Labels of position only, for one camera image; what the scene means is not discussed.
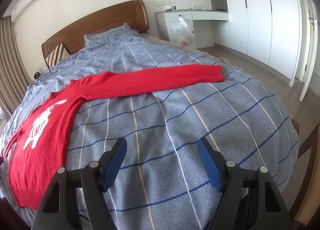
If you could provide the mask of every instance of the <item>metal bolt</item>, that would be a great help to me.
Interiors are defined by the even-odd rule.
[[[90,163],[90,167],[97,167],[99,165],[98,161],[93,161]]]
[[[60,168],[58,168],[58,170],[57,170],[57,172],[59,173],[59,174],[62,174],[62,173],[64,173],[66,171],[66,169],[64,168],[64,167],[60,167]]]
[[[234,167],[236,164],[233,161],[227,161],[228,167]]]
[[[260,167],[260,171],[262,173],[267,173],[268,172],[268,169],[266,167]]]

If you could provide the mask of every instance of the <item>pillow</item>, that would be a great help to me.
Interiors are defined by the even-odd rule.
[[[47,57],[46,62],[47,65],[50,67],[56,65],[58,62],[60,62],[63,58],[66,58],[69,56],[69,52],[65,48],[63,43],[60,43]]]
[[[124,23],[123,26],[119,26],[119,27],[115,27],[113,29],[109,29],[108,31],[102,32],[102,33],[98,33],[98,34],[85,34],[84,35],[84,43],[85,43],[85,47],[87,47],[87,44],[91,41],[91,40],[95,40],[97,38],[100,38],[116,29],[121,29],[121,28],[127,28],[129,29],[129,26],[127,23]]]

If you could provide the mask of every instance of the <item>wooden headboard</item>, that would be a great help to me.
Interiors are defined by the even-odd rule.
[[[149,30],[147,11],[142,0],[131,0],[106,7],[61,29],[41,45],[44,59],[61,42],[70,54],[84,48],[85,34],[97,34],[128,23],[140,34]]]

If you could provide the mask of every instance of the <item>blue blanket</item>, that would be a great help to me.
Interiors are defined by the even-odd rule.
[[[73,123],[66,168],[82,168],[110,150],[118,137],[126,138],[127,155],[115,184],[104,194],[118,229],[205,227],[221,194],[209,184],[196,151],[196,141],[203,136],[242,168],[267,167],[282,191],[299,144],[279,98],[240,69],[199,51],[149,43],[127,28],[91,41],[34,81],[1,136],[0,150],[31,111],[71,79],[186,64],[221,65],[225,81],[85,103]],[[1,166],[1,191],[31,225],[36,212],[17,207],[10,191],[11,154]],[[77,193],[79,210],[88,216],[83,193]]]

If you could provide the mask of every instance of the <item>white plastic bag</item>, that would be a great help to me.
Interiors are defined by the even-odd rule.
[[[188,45],[193,40],[195,40],[193,33],[191,32],[190,28],[187,26],[186,22],[181,16],[179,16],[179,23],[171,29],[171,34],[173,38],[172,42],[174,43]]]

